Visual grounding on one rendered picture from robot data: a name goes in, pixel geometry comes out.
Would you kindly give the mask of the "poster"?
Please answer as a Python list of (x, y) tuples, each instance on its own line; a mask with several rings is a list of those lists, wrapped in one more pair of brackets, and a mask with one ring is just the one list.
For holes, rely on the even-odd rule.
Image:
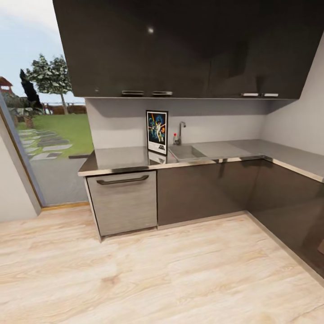
[(168, 156), (168, 111), (146, 110), (147, 150)]

